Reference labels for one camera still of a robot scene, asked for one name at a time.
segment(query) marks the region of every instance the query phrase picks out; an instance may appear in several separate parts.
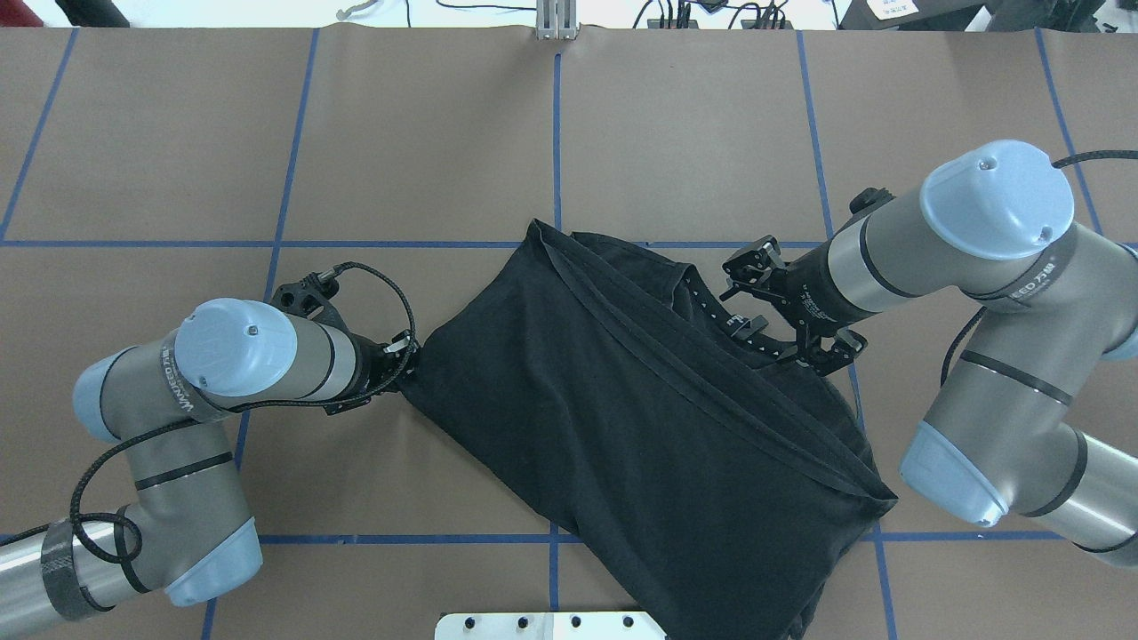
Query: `black cable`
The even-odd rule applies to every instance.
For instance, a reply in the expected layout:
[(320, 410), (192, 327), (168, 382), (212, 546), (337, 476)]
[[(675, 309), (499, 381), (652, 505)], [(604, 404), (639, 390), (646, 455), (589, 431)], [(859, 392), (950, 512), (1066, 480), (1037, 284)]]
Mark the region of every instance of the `black cable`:
[(743, 13), (743, 9), (752, 7), (754, 8), (754, 19), (758, 20), (759, 16), (762, 14), (762, 7), (759, 7), (758, 2), (744, 2), (742, 7), (735, 9), (735, 15), (731, 16), (731, 22), (727, 23), (727, 28), (735, 26), (735, 19), (739, 18), (739, 14)]
[(439, 7), (447, 9), (504, 9), (506, 11), (536, 11), (537, 7), (510, 7), (506, 5), (447, 5), (442, 0), (435, 0)]
[(1057, 159), (1052, 163), (1055, 169), (1063, 169), (1079, 162), (1089, 159), (1138, 159), (1138, 151), (1131, 150), (1119, 150), (1119, 149), (1104, 149), (1102, 151), (1086, 151), (1082, 154), (1075, 154), (1073, 156), (1067, 156), (1063, 159)]
[(644, 2), (644, 6), (643, 6), (643, 7), (641, 7), (641, 10), (640, 10), (640, 13), (638, 13), (638, 14), (636, 14), (636, 19), (635, 19), (635, 20), (633, 20), (633, 28), (636, 28), (636, 26), (637, 26), (637, 25), (640, 24), (640, 19), (641, 19), (642, 17), (644, 17), (644, 11), (646, 11), (646, 10), (648, 10), (649, 6), (650, 6), (650, 5), (652, 3), (652, 2), (653, 2), (653, 0), (648, 0), (646, 2)]
[(40, 525), (40, 526), (35, 527), (35, 528), (30, 528), (30, 530), (27, 530), (27, 531), (25, 531), (23, 533), (17, 533), (16, 535), (13, 535), (11, 538), (8, 538), (7, 540), (0, 542), (0, 547), (3, 547), (5, 544), (15, 544), (16, 542), (19, 542), (20, 540), (27, 540), (28, 538), (32, 538), (33, 535), (36, 535), (36, 534), (40, 534), (40, 533), (43, 533), (43, 532), (48, 531), (49, 526), (51, 526), (51, 525)]
[(945, 362), (940, 366), (940, 386), (945, 386), (945, 380), (948, 379), (948, 370), (953, 366), (953, 355), (956, 354), (956, 350), (960, 346), (960, 343), (964, 342), (964, 337), (968, 335), (968, 331), (971, 331), (972, 328), (975, 327), (984, 317), (986, 311), (988, 311), (988, 307), (981, 306), (980, 311), (978, 311), (976, 314), (964, 325), (960, 333), (956, 334), (956, 338), (953, 339), (953, 344), (948, 346), (948, 351), (945, 353)]
[[(99, 469), (107, 463), (107, 460), (110, 460), (115, 456), (118, 456), (119, 453), (126, 451), (127, 449), (134, 446), (135, 444), (141, 444), (152, 437), (158, 437), (160, 435), (168, 434), (170, 432), (176, 432), (178, 429), (184, 429), (185, 427), (192, 427), (198, 424), (199, 422), (197, 420), (187, 418), (179, 422), (173, 422), (164, 427), (158, 427), (157, 429), (147, 432), (142, 435), (137, 435), (130, 440), (123, 441), (112, 446), (102, 456), (99, 456), (94, 460), (94, 462), (91, 463), (90, 467), (88, 467), (86, 471), (83, 473), (83, 476), (80, 477), (79, 484), (75, 485), (75, 491), (72, 492), (71, 510), (67, 512), (67, 520), (71, 523), (72, 533), (75, 535), (75, 538), (79, 539), (83, 548), (91, 552), (92, 556), (99, 558), (104, 563), (122, 565), (133, 560), (134, 558), (138, 558), (139, 553), (142, 552), (142, 532), (139, 530), (139, 525), (134, 524), (134, 522), (131, 520), (130, 518), (125, 516), (119, 516), (118, 514), (80, 512), (80, 503), (83, 500), (83, 492), (86, 491), (86, 485), (91, 483), (91, 478), (94, 477), (94, 474), (97, 474)], [(83, 528), (83, 523), (92, 520), (114, 523), (129, 528), (131, 533), (134, 534), (134, 540), (138, 541), (134, 545), (134, 549), (122, 556), (104, 551), (101, 548), (99, 548), (98, 544), (94, 543), (93, 540), (91, 540), (91, 536), (89, 536), (86, 534), (86, 531)]]

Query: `black electrical cable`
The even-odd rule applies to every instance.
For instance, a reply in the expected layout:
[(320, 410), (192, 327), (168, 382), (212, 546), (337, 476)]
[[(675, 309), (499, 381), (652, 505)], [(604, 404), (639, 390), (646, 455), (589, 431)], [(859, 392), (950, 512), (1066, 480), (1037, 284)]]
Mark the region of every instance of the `black electrical cable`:
[(1055, 169), (1063, 169), (1064, 166), (1070, 166), (1075, 163), (1080, 163), (1089, 159), (1138, 159), (1138, 151), (1132, 150), (1120, 150), (1120, 149), (1104, 149), (1102, 151), (1086, 151), (1082, 154), (1075, 154), (1073, 156), (1067, 156), (1063, 159), (1057, 159), (1052, 163)]
[(536, 11), (537, 7), (511, 7), (506, 5), (448, 5), (443, 0), (435, 0), (439, 7), (447, 9), (503, 9), (506, 11)]
[(743, 13), (743, 9), (751, 7), (754, 9), (754, 20), (758, 22), (759, 17), (762, 15), (762, 7), (759, 7), (758, 2), (744, 2), (743, 6), (735, 9), (735, 15), (731, 16), (731, 22), (727, 23), (727, 28), (735, 26), (735, 19), (739, 18), (739, 14)]
[(648, 0), (646, 2), (644, 2), (644, 6), (641, 7), (640, 13), (636, 14), (636, 19), (633, 20), (633, 28), (636, 28), (636, 26), (640, 25), (640, 19), (644, 17), (644, 11), (648, 10), (649, 6), (651, 6), (653, 1), (654, 0)]
[(984, 312), (987, 311), (988, 311), (987, 306), (981, 306), (980, 311), (978, 311), (976, 314), (973, 315), (964, 325), (964, 328), (960, 329), (960, 333), (956, 334), (956, 338), (953, 339), (953, 344), (948, 346), (948, 351), (945, 353), (945, 362), (942, 362), (940, 366), (940, 386), (945, 386), (945, 380), (948, 379), (948, 370), (953, 366), (953, 355), (956, 354), (956, 350), (959, 348), (960, 343), (964, 342), (964, 337), (968, 335), (968, 331), (971, 331), (973, 327), (980, 323), (980, 320), (984, 317)]
[(754, 20), (754, 24), (751, 25), (751, 28), (783, 28), (786, 24), (786, 13), (782, 8), (787, 2), (790, 0), (783, 0), (782, 5), (775, 5), (775, 0), (770, 0), (770, 3), (765, 7), (759, 19)]
[[(395, 284), (394, 280), (391, 280), (390, 278), (388, 278), (384, 273), (379, 272), (377, 269), (371, 268), (371, 266), (369, 266), (366, 264), (362, 264), (362, 263), (358, 263), (358, 262), (344, 262), (344, 263), (337, 264), (331, 270), (332, 274), (333, 274), (332, 277), (333, 278), (339, 277), (345, 271), (348, 271), (351, 269), (360, 269), (361, 271), (366, 271), (368, 273), (371, 273), (372, 276), (379, 278), (380, 280), (384, 280), (384, 282), (386, 282), (389, 287), (391, 287), (391, 289), (395, 292), (395, 294), (397, 296), (399, 296), (399, 302), (403, 303), (403, 310), (407, 313), (407, 340), (409, 340), (409, 344), (407, 344), (407, 347), (403, 350), (403, 355), (399, 359), (399, 362), (398, 362), (398, 364), (396, 364), (396, 368), (393, 370), (393, 372), (389, 374), (387, 377), (385, 377), (379, 383), (377, 383), (373, 387), (366, 388), (363, 392), (361, 392), (361, 393), (358, 393), (358, 394), (356, 394), (356, 395), (354, 395), (352, 397), (347, 397), (347, 399), (329, 400), (329, 401), (324, 401), (324, 402), (312, 402), (312, 401), (307, 401), (307, 402), (305, 402), (305, 401), (263, 401), (263, 402), (249, 402), (249, 403), (241, 404), (241, 405), (238, 405), (238, 407), (232, 407), (232, 408), (229, 409), (229, 411), (231, 411), (233, 413), (240, 413), (242, 411), (247, 411), (249, 409), (257, 409), (257, 408), (261, 408), (261, 407), (331, 407), (331, 405), (336, 405), (336, 404), (355, 403), (355, 402), (358, 402), (361, 400), (365, 400), (368, 397), (371, 397), (371, 396), (373, 396), (373, 395), (382, 392), (385, 388), (387, 388), (388, 386), (390, 386), (391, 383), (394, 383), (401, 375), (403, 375), (403, 372), (406, 370), (407, 366), (411, 363), (411, 356), (414, 355), (414, 352), (418, 351), (418, 348), (419, 348), (419, 342), (418, 342), (418, 339), (415, 337), (415, 315), (414, 315), (414, 312), (411, 311), (411, 303), (407, 302), (407, 296), (403, 293), (403, 289), (401, 289), (399, 286)], [(102, 560), (105, 563), (112, 563), (112, 564), (116, 564), (116, 565), (122, 565), (122, 564), (125, 564), (125, 563), (129, 563), (129, 561), (133, 560), (134, 558), (138, 558), (139, 553), (142, 552), (142, 532), (141, 532), (141, 530), (139, 530), (139, 526), (133, 520), (131, 520), (130, 518), (127, 518), (125, 516), (119, 516), (118, 514), (107, 514), (107, 512), (83, 514), (83, 512), (81, 512), (81, 503), (83, 501), (83, 492), (86, 491), (86, 486), (88, 486), (88, 484), (91, 483), (91, 479), (94, 477), (94, 475), (99, 471), (100, 468), (102, 468), (104, 465), (107, 463), (108, 460), (110, 460), (115, 456), (122, 453), (123, 451), (126, 451), (127, 449), (130, 449), (130, 448), (132, 448), (132, 446), (134, 446), (137, 444), (143, 443), (143, 442), (146, 442), (146, 441), (148, 441), (148, 440), (150, 440), (152, 437), (158, 437), (159, 435), (164, 435), (164, 434), (178, 430), (178, 429), (184, 429), (187, 427), (192, 427), (192, 426), (195, 426), (197, 424), (199, 424), (199, 422), (197, 422), (197, 421), (195, 421), (192, 419), (185, 419), (185, 420), (173, 422), (173, 424), (159, 427), (157, 429), (147, 432), (147, 433), (142, 434), (142, 435), (134, 436), (134, 437), (132, 437), (132, 438), (130, 438), (127, 441), (121, 442), (121, 443), (116, 444), (115, 446), (108, 449), (102, 456), (99, 456), (99, 458), (97, 458), (96, 461), (92, 462), (90, 467), (88, 467), (86, 471), (83, 473), (83, 476), (80, 478), (79, 483), (75, 485), (75, 490), (72, 492), (71, 508), (69, 508), (68, 514), (67, 514), (67, 520), (71, 524), (72, 533), (75, 535), (75, 538), (79, 539), (79, 541), (83, 545), (83, 548), (91, 552), (92, 556), (94, 556), (96, 558), (99, 558), (100, 560)], [(88, 535), (86, 531), (83, 528), (83, 523), (86, 523), (86, 522), (106, 522), (106, 523), (113, 523), (113, 524), (126, 527), (127, 530), (130, 530), (131, 534), (134, 535), (134, 540), (137, 541), (134, 549), (132, 549), (131, 551), (129, 551), (127, 553), (124, 553), (122, 556), (119, 556), (117, 553), (108, 553), (108, 552), (104, 551), (101, 548), (99, 548), (98, 544), (94, 543), (93, 540), (91, 540), (91, 536)], [(23, 533), (18, 533), (18, 534), (16, 534), (16, 535), (14, 535), (14, 536), (11, 536), (11, 538), (9, 538), (9, 539), (0, 542), (0, 547), (3, 547), (6, 544), (13, 544), (13, 543), (19, 542), (20, 540), (26, 540), (26, 539), (28, 539), (28, 538), (31, 538), (33, 535), (38, 535), (40, 533), (43, 533), (43, 532), (46, 532), (48, 530), (49, 526), (50, 525), (41, 525), (41, 526), (35, 527), (35, 528), (30, 528), (30, 530), (27, 530), (27, 531), (25, 531)]]

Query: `blue tape line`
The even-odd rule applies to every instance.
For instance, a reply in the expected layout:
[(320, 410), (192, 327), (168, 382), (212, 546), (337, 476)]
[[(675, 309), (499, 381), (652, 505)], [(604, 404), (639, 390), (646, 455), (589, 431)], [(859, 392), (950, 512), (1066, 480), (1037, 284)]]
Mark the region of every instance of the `blue tape line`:
[(284, 192), (281, 195), (281, 211), (277, 218), (277, 233), (273, 236), (273, 255), (269, 259), (269, 278), (265, 280), (263, 302), (269, 302), (273, 295), (273, 282), (277, 280), (277, 262), (281, 254), (281, 241), (284, 239), (284, 222), (288, 219), (288, 203), (292, 197), (292, 178), (296, 175), (296, 158), (300, 153), (300, 133), (304, 131), (304, 112), (308, 106), (308, 88), (312, 84), (312, 67), (316, 60), (316, 43), (320, 41), (320, 30), (312, 30), (312, 41), (308, 44), (308, 64), (304, 69), (304, 85), (300, 88), (300, 105), (296, 109), (296, 126), (292, 130), (292, 150), (288, 156), (288, 171), (284, 172)]
[[(642, 247), (651, 247), (655, 249), (739, 249), (743, 248), (751, 243), (740, 243), (736, 240), (641, 240), (638, 243), (633, 243)], [(798, 241), (791, 240), (789, 243), (780, 241), (778, 246), (790, 249), (813, 249), (822, 245), (817, 241)]]
[(885, 632), (889, 640), (898, 640), (897, 615), (893, 613), (893, 591), (889, 585), (889, 565), (885, 561), (885, 545), (881, 540), (881, 525), (873, 525), (873, 548), (877, 555), (877, 580), (881, 582), (881, 602), (885, 612)]
[(32, 141), (27, 143), (27, 153), (24, 154), (24, 164), (19, 167), (16, 177), (16, 184), (11, 189), (11, 197), (8, 198), (8, 208), (3, 212), (3, 220), (0, 221), (0, 240), (8, 233), (8, 225), (16, 213), (16, 203), (19, 200), (19, 192), (24, 189), (24, 180), (27, 171), (32, 167), (32, 158), (35, 157), (35, 147), (40, 143), (40, 136), (43, 133), (43, 125), (48, 123), (48, 114), (51, 113), (51, 105), (56, 101), (56, 93), (59, 92), (59, 84), (64, 80), (64, 72), (67, 71), (67, 61), (71, 59), (72, 49), (75, 48), (75, 39), (79, 38), (79, 30), (73, 28), (67, 38), (67, 46), (64, 48), (64, 57), (59, 60), (59, 68), (56, 69), (56, 79), (51, 82), (51, 90), (48, 91), (48, 99), (40, 110), (40, 121), (35, 123), (35, 131), (32, 132)]
[(830, 218), (830, 196), (826, 192), (826, 173), (822, 169), (822, 143), (818, 141), (818, 122), (814, 114), (814, 95), (810, 92), (810, 72), (806, 63), (806, 40), (801, 31), (798, 38), (798, 65), (802, 69), (802, 92), (806, 95), (806, 118), (810, 123), (810, 143), (814, 145), (814, 170), (818, 174), (818, 195), (822, 196), (822, 220), (826, 225), (826, 237), (834, 236), (834, 222)]
[(983, 542), (1006, 540), (1065, 540), (1049, 531), (912, 531), (882, 532), (882, 542)]
[(290, 248), (454, 248), (454, 249), (516, 249), (514, 240), (282, 240)]
[(561, 610), (561, 593), (559, 591), (558, 571), (561, 564), (561, 553), (558, 542), (558, 525), (550, 520), (550, 610)]
[(0, 240), (26, 248), (270, 248), (272, 240)]
[(201, 621), (201, 640), (209, 640), (213, 635), (213, 618), (217, 613), (217, 598), (209, 600), (206, 605), (206, 617)]
[(262, 544), (549, 544), (580, 542), (571, 535), (547, 533), (455, 533), (455, 534), (327, 534), (262, 535)]
[(561, 54), (553, 56), (553, 228), (561, 230)]
[[(1063, 117), (1063, 106), (1059, 105), (1059, 93), (1055, 90), (1055, 79), (1052, 76), (1052, 64), (1047, 58), (1047, 46), (1044, 44), (1044, 32), (1036, 27), (1036, 46), (1039, 48), (1039, 60), (1044, 64), (1044, 76), (1047, 79), (1047, 90), (1052, 93), (1052, 105), (1055, 107), (1055, 117), (1059, 121), (1059, 132), (1063, 133), (1063, 143), (1066, 145), (1067, 155), (1075, 154), (1074, 142), (1071, 140), (1071, 132), (1067, 130), (1066, 118)], [(1079, 181), (1079, 189), (1082, 191), (1082, 199), (1087, 202), (1087, 212), (1090, 213), (1090, 223), (1098, 235), (1103, 233), (1103, 225), (1098, 221), (1098, 212), (1095, 211), (1095, 202), (1090, 198), (1090, 189), (1087, 187), (1087, 179), (1082, 174), (1082, 166), (1074, 165), (1074, 175)]]

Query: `white surface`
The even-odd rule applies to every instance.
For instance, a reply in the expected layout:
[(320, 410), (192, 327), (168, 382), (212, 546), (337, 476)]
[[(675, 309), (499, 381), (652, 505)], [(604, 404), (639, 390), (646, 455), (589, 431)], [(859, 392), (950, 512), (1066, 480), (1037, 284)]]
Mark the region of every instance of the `white surface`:
[[(156, 2), (154, 0), (115, 0), (115, 6), (132, 26), (139, 27), (311, 27), (337, 22), (336, 11), (361, 3), (363, 0), (195, 0), (192, 2)], [(535, 0), (444, 0), (452, 5), (506, 5), (535, 7)], [(67, 17), (55, 0), (25, 0), (48, 26), (69, 26)], [(520, 24), (533, 26), (534, 11), (503, 11), (498, 9), (448, 9), (435, 0), (410, 0), (411, 25), (414, 27), (481, 27)], [(838, 0), (839, 14), (846, 11), (850, 0)], [(732, 6), (741, 2), (732, 0)], [(610, 28), (628, 28), (643, 6), (642, 0), (577, 0), (577, 16), (582, 24)], [(783, 8), (795, 28), (834, 28), (833, 9), (824, 0), (789, 0)], [(406, 26), (404, 0), (380, 0), (374, 6), (353, 14), (346, 22), (371, 26)], [(692, 8), (692, 19), (700, 28), (726, 28), (733, 9), (720, 9), (708, 15), (702, 7)], [(753, 18), (748, 9), (740, 19)], [(659, 18), (660, 10), (650, 7), (641, 19)]]
[(912, 16), (917, 13), (916, 6), (908, 0), (866, 0), (866, 3), (879, 20)]
[[(526, 629), (518, 627), (525, 617)], [(580, 626), (572, 626), (572, 618)], [(624, 618), (633, 620), (625, 626)], [(467, 629), (467, 618), (475, 626)], [(644, 612), (562, 612), (517, 614), (450, 614), (435, 626), (435, 640), (663, 640), (660, 625)]]

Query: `gray metal arm segment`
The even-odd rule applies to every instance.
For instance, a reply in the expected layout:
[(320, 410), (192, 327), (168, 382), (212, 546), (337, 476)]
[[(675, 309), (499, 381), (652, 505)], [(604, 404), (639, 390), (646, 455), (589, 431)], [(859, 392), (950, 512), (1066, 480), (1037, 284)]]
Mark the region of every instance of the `gray metal arm segment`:
[[(962, 159), (989, 157), (990, 147)], [(1033, 178), (1024, 174), (1032, 171), (1055, 184), (1047, 172), (1057, 170), (1020, 172), (1000, 183), (983, 163), (965, 163), (965, 171), (996, 179), (973, 184), (979, 199), (987, 189), (996, 202), (1013, 202), (1017, 192), (1030, 199)], [(1014, 207), (1006, 212), (1013, 220), (992, 222), (999, 227), (992, 235), (1013, 228), (1028, 243), (1038, 235), (1046, 240), (1041, 251), (980, 256), (989, 245), (993, 253), (1001, 247), (984, 244), (984, 220), (954, 219), (971, 215), (955, 203), (932, 211), (927, 190), (929, 181), (815, 249), (825, 252), (842, 297), (866, 314), (949, 286), (989, 307), (924, 417), (902, 477), (974, 524), (991, 526), (1015, 511), (1104, 561), (1138, 567), (1138, 460), (1062, 422), (1104, 352), (1136, 335), (1136, 256), (1078, 223), (1061, 228), (1055, 216)], [(954, 223), (964, 232), (937, 228)]]
[[(176, 364), (178, 331), (89, 369), (93, 380), (88, 381), (96, 389), (93, 407), (76, 409), (92, 433), (110, 442), (188, 416), (200, 424), (125, 452), (139, 495), (125, 515), (142, 534), (142, 549), (133, 561), (118, 565), (94, 557), (73, 539), (66, 520), (47, 533), (0, 547), (0, 638), (18, 638), (65, 620), (96, 615), (154, 589), (165, 588), (175, 605), (191, 605), (251, 577), (261, 563), (259, 549), (221, 425), (233, 415), (225, 409), (266, 399), (335, 397), (352, 381), (356, 363), (352, 340), (336, 329), (294, 317), (287, 317), (287, 323), (296, 334), (292, 364), (267, 388), (247, 396), (223, 397), (190, 385)], [(240, 325), (237, 330), (245, 333), (247, 327)], [(86, 523), (84, 528), (107, 552), (122, 555), (138, 542), (118, 525)], [(57, 544), (49, 553), (53, 532), (63, 536), (69, 552)], [(122, 539), (117, 550), (116, 533)], [(237, 549), (234, 555), (234, 547), (242, 544), (244, 551)]]

